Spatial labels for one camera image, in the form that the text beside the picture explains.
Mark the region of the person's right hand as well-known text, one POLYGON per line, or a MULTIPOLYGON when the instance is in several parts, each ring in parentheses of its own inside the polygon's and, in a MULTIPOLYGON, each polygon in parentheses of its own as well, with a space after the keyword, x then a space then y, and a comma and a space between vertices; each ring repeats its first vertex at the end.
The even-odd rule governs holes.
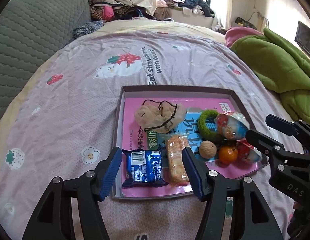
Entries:
POLYGON ((288 218, 289 225, 294 221, 294 213, 295 213, 295 211, 300 210, 301 207, 302 206, 298 202, 294 201, 293 211, 292 211, 292 213, 289 214, 289 218, 288 218))

